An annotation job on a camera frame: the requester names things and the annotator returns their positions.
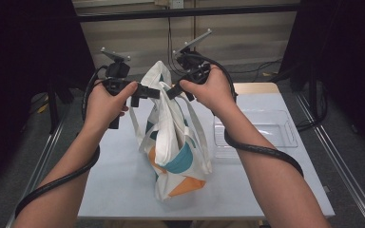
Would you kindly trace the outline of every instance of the wall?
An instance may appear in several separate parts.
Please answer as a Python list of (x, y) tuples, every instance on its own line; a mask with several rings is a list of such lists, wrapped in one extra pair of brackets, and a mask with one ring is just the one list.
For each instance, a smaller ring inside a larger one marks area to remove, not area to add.
[[(73, 0), (73, 2), (75, 6), (80, 6), (80, 0)], [(226, 4), (226, 1), (222, 0), (185, 0), (184, 7), (214, 8), (297, 2), (299, 1), (230, 0)], [(97, 13), (161, 10), (162, 8), (155, 6), (152, 2), (76, 8), (76, 10), (78, 13)], [(179, 49), (184, 42), (189, 42), (207, 29), (212, 29), (212, 34), (197, 47), (197, 51), (202, 55), (224, 65), (273, 61), (283, 56), (295, 17), (295, 12), (276, 12), (171, 18), (172, 47)], [(111, 63), (105, 55), (101, 54), (102, 47), (124, 56), (131, 56), (131, 61), (128, 62), (131, 66), (130, 74), (145, 73), (158, 60), (168, 63), (167, 18), (89, 22), (83, 23), (82, 28), (97, 67)]]

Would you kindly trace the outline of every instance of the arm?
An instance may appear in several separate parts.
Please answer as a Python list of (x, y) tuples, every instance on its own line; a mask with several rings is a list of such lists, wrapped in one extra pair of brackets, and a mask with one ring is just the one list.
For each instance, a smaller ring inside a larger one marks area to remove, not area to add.
[[(62, 178), (88, 163), (109, 123), (128, 110), (124, 103), (136, 88), (137, 84), (131, 83), (113, 97), (102, 85), (94, 87), (88, 98), (86, 121), (81, 132), (39, 186)], [(32, 201), (19, 214), (14, 227), (73, 227), (87, 176), (88, 171)]]
[[(204, 85), (187, 81), (180, 85), (221, 119), (235, 141), (275, 148), (235, 104), (221, 70), (212, 68)], [(330, 227), (313, 192), (291, 164), (266, 155), (240, 150), (238, 153), (259, 206), (272, 227)]]

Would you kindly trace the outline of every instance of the clear plastic tray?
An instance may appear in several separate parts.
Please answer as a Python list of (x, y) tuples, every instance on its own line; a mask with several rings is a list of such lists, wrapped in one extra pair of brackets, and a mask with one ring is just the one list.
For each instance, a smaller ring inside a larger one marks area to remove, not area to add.
[[(243, 110), (244, 115), (255, 128), (277, 149), (298, 147), (295, 134), (286, 111), (283, 110)], [(236, 150), (224, 140), (224, 125), (218, 117), (214, 120), (216, 158), (238, 158)]]

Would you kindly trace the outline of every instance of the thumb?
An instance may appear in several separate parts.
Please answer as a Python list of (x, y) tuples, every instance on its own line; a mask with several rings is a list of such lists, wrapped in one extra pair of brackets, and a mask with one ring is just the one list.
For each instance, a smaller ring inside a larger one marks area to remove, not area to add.
[(130, 97), (136, 91), (137, 87), (138, 83), (132, 82), (128, 84), (123, 90), (121, 90), (121, 92), (117, 94), (117, 97), (126, 101), (126, 99), (128, 99), (128, 97)]
[(182, 89), (184, 91), (187, 91), (189, 93), (192, 93), (192, 94), (196, 95), (196, 91), (198, 89), (198, 85), (196, 85), (194, 83), (191, 83), (189, 81), (186, 81), (186, 80), (181, 80), (180, 81), (180, 86), (182, 87)]

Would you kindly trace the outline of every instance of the white tote bag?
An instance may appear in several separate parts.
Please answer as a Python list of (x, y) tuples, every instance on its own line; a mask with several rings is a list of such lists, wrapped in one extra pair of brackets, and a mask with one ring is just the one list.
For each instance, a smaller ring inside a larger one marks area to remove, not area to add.
[(154, 105), (145, 133), (141, 132), (133, 108), (130, 110), (140, 151), (147, 155), (156, 172), (156, 198), (166, 200), (203, 188), (212, 168), (206, 138), (191, 103), (184, 95), (179, 96), (188, 107), (193, 128), (188, 126), (176, 99), (168, 99), (171, 76), (161, 61), (145, 74), (141, 84), (161, 91), (160, 99), (151, 99)]

